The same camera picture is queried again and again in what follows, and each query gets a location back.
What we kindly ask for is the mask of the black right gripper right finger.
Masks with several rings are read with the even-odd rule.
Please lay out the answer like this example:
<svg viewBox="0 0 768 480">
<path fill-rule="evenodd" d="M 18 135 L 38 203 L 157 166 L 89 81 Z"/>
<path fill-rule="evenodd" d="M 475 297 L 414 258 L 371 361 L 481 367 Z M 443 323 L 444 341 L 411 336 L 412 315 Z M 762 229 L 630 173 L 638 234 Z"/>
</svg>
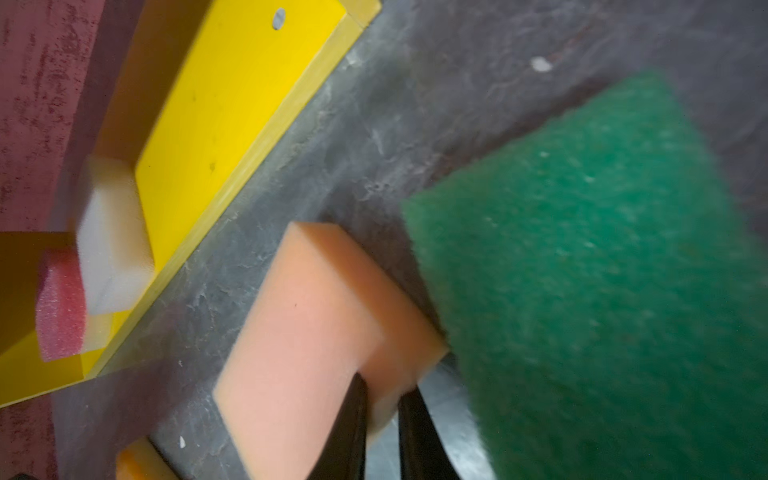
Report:
<svg viewBox="0 0 768 480">
<path fill-rule="evenodd" d="M 398 402 L 402 480 L 459 480 L 418 387 Z"/>
</svg>

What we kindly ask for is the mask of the white sponge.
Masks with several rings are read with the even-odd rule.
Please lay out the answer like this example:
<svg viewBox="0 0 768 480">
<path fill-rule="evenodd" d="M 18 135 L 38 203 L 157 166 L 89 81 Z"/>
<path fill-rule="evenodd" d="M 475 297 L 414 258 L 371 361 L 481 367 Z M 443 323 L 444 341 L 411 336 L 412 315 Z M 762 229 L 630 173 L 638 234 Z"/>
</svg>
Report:
<svg viewBox="0 0 768 480">
<path fill-rule="evenodd" d="M 87 312 L 131 310 L 155 268 L 132 167 L 90 156 L 80 174 L 76 244 Z"/>
</svg>

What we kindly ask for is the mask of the round pink smiley sponge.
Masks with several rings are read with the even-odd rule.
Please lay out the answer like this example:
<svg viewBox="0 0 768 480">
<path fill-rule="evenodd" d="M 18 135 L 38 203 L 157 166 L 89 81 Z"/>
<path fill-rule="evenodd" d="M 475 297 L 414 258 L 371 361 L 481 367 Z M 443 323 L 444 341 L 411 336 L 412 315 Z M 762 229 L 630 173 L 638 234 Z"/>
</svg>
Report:
<svg viewBox="0 0 768 480">
<path fill-rule="evenodd" d="M 41 359 L 60 360 L 107 346 L 112 316 L 91 315 L 77 251 L 43 252 L 38 268 L 35 331 Z"/>
</svg>

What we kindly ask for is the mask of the peach orange sponge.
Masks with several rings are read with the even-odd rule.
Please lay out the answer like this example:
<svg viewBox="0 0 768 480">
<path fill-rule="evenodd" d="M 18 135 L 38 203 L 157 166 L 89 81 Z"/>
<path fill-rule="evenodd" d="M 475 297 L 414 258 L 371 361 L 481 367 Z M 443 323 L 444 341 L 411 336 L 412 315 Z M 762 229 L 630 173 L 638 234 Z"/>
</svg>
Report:
<svg viewBox="0 0 768 480">
<path fill-rule="evenodd" d="M 304 479 L 348 387 L 376 438 L 447 354 L 427 316 L 340 226 L 291 222 L 213 397 L 247 475 Z"/>
</svg>

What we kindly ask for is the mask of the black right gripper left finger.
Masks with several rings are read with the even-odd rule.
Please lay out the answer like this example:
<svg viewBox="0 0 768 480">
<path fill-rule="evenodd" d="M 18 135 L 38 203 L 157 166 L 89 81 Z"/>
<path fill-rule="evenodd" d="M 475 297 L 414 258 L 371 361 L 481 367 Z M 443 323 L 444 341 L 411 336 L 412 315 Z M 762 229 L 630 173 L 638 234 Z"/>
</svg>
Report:
<svg viewBox="0 0 768 480">
<path fill-rule="evenodd" d="M 359 373 L 350 382 L 325 446 L 308 480 L 361 480 L 365 476 L 368 389 Z"/>
</svg>

